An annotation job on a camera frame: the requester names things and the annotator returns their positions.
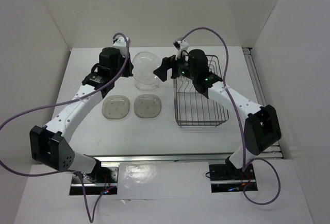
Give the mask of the clear plate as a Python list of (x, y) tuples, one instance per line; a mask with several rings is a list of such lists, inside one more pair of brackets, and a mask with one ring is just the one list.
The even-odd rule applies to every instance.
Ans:
[(153, 91), (159, 87), (160, 80), (158, 77), (136, 78), (134, 84), (141, 91)]
[(139, 52), (133, 59), (133, 77), (151, 78), (156, 77), (153, 71), (161, 64), (161, 60), (153, 53), (147, 51)]

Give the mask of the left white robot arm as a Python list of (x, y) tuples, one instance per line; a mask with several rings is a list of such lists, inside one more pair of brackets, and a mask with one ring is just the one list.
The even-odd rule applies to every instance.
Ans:
[(99, 62), (84, 78), (74, 98), (43, 127), (34, 126), (31, 129), (32, 158), (56, 171), (78, 171), (88, 181), (98, 181), (103, 172), (101, 162), (75, 152), (69, 142), (80, 123), (114, 88), (115, 81), (121, 76), (132, 76), (131, 72), (128, 46), (103, 48)]

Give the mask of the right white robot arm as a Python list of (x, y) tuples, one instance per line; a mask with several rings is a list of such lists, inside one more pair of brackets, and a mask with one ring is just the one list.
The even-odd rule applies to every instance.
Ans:
[(198, 93), (236, 114), (243, 141), (226, 160), (225, 173), (229, 178), (238, 178), (249, 162), (281, 139), (275, 108), (255, 103), (226, 85), (224, 78), (210, 70), (202, 50), (194, 49), (187, 55), (165, 57), (153, 73), (165, 82), (168, 70), (172, 71), (172, 79), (190, 79)]

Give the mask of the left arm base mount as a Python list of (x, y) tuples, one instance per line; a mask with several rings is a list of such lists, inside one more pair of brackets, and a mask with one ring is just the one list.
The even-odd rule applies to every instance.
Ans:
[[(91, 179), (89, 176), (83, 174), (82, 179), (84, 182), (86, 195), (99, 195), (103, 190), (105, 190), (105, 195), (116, 195), (118, 193), (117, 182), (119, 165), (110, 164), (107, 168), (111, 171), (111, 173), (107, 173), (106, 176), (101, 176), (101, 178), (97, 180)], [(77, 175), (72, 176), (69, 195), (83, 195), (82, 184)]]

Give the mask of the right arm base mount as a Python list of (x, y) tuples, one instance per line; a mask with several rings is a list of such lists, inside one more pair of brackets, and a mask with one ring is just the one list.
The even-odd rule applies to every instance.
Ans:
[(210, 180), (212, 193), (258, 191), (254, 167), (248, 165), (245, 171), (231, 165), (209, 164), (205, 176)]

